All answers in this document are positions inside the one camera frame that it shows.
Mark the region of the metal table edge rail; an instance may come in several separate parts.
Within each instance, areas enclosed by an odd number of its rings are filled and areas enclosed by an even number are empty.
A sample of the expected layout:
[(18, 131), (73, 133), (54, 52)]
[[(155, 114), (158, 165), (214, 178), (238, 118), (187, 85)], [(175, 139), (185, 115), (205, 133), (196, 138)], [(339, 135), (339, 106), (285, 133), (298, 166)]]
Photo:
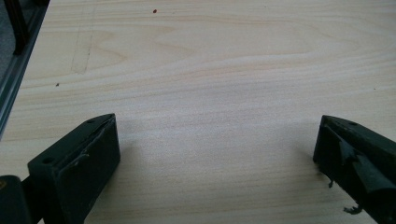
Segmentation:
[(14, 55), (15, 37), (3, 0), (0, 0), (0, 138), (15, 102), (50, 0), (19, 0), (29, 31), (21, 55)]

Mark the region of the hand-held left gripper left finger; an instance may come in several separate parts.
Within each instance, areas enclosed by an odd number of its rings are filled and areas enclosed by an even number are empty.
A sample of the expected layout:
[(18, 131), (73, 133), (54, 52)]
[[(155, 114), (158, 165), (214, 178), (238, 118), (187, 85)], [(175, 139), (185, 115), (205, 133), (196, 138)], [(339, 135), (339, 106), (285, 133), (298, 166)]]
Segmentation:
[(83, 224), (120, 163), (116, 116), (88, 119), (28, 162), (46, 224)]

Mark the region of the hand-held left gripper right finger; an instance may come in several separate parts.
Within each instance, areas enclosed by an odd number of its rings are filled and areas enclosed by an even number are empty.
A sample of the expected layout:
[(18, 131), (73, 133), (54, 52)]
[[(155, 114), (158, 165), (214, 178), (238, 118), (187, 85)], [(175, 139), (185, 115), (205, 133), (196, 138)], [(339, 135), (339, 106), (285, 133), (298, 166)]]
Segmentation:
[(378, 224), (396, 224), (396, 142), (359, 123), (324, 115), (313, 162)]

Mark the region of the dark metal stand leg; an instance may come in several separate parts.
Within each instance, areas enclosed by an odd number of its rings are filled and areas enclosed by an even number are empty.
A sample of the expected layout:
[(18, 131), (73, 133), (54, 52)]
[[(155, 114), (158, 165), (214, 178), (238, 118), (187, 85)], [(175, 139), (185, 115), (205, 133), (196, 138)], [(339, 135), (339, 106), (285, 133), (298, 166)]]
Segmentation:
[(3, 0), (15, 37), (14, 55), (21, 55), (30, 35), (19, 0)]

